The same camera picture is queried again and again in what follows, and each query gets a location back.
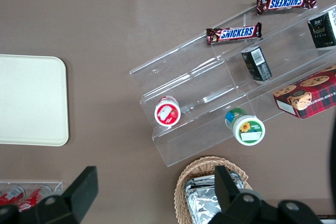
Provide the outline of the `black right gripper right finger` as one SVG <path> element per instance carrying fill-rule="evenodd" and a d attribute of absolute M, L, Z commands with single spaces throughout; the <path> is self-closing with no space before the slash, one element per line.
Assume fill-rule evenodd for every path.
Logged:
<path fill-rule="evenodd" d="M 210 223 L 321 223 L 306 204 L 283 200 L 274 207 L 252 190 L 241 191 L 225 166 L 216 166 L 215 194 L 221 207 Z"/>

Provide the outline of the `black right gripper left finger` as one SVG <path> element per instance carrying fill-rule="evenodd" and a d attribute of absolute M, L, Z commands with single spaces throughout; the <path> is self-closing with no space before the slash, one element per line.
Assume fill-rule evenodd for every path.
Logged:
<path fill-rule="evenodd" d="M 81 223 L 98 191 L 97 168 L 88 166 L 62 194 L 47 196 L 26 211 L 1 206 L 1 223 Z"/>

